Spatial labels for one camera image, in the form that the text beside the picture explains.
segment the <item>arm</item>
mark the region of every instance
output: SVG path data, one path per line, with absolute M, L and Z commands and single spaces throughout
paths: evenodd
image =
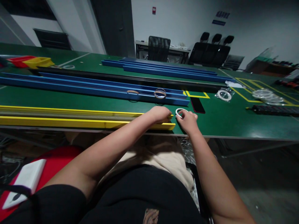
M 180 113 L 183 119 L 176 118 L 190 137 L 200 183 L 215 223 L 255 223 L 199 131 L 197 115 L 191 111 Z
M 100 179 L 153 124 L 168 121 L 166 107 L 153 107 L 147 113 L 109 134 L 74 158 L 46 186 L 67 184 L 89 198 Z

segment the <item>person's left hand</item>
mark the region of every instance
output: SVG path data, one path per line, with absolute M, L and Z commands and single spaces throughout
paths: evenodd
M 147 113 L 153 117 L 155 123 L 168 122 L 168 117 L 171 115 L 171 111 L 163 106 L 154 106 Z

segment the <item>hand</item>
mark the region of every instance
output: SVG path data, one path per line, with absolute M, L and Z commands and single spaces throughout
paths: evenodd
M 179 111 L 179 114 L 182 116 L 183 119 L 180 118 L 178 115 L 176 115 L 175 117 L 177 118 L 178 122 L 185 130 L 187 135 L 190 136 L 190 134 L 199 131 L 196 123 L 198 116 L 196 114 L 192 113 L 191 111 L 185 111 L 185 110 Z
M 171 115 L 171 111 L 162 106 L 154 106 L 147 113 L 151 115 L 155 123 L 168 122 L 168 117 Z

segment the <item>yellow plastic bin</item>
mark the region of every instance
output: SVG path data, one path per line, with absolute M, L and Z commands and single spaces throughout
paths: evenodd
M 40 67 L 50 67 L 51 65 L 54 65 L 54 63 L 51 61 L 51 58 L 43 58 L 43 57 L 36 57 L 27 61 L 23 61 L 26 65 L 28 65 L 29 68 L 37 69 L 37 66 Z

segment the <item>forearm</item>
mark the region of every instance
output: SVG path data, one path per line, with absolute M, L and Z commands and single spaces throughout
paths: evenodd
M 137 117 L 83 151 L 45 186 L 68 184 L 89 198 L 100 179 L 155 122 L 149 113 Z
M 219 165 L 213 152 L 198 132 L 190 134 L 197 171 L 214 221 L 254 223 L 245 204 Z

